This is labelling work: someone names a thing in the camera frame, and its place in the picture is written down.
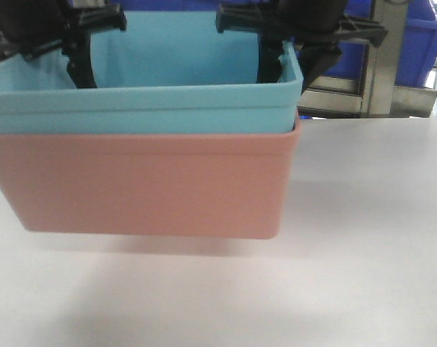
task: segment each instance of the plastic bin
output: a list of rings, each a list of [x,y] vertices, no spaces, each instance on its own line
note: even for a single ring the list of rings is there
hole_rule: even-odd
[[[267,239],[299,134],[0,134],[0,188],[32,231]]]
[[[302,74],[290,43],[279,83],[256,84],[255,34],[218,34],[213,12],[128,12],[92,37],[100,88],[76,90],[59,52],[0,64],[0,134],[283,133]]]
[[[424,87],[437,57],[437,12],[433,20],[408,19],[396,85]]]

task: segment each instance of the white tabletop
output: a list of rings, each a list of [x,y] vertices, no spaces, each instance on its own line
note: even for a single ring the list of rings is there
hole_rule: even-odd
[[[305,121],[269,241],[30,233],[0,192],[0,346],[437,346],[437,119]]]

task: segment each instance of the blue storage crate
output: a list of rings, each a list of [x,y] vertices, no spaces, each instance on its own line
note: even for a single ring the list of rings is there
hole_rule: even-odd
[[[285,44],[279,83],[256,84],[256,34],[218,34],[213,12],[127,12],[92,37],[100,88],[76,90],[55,51],[0,64],[0,133],[283,133],[302,75]]]
[[[423,14],[429,18],[429,12]],[[432,20],[407,19],[396,85],[424,87],[437,57],[436,8],[432,14]]]

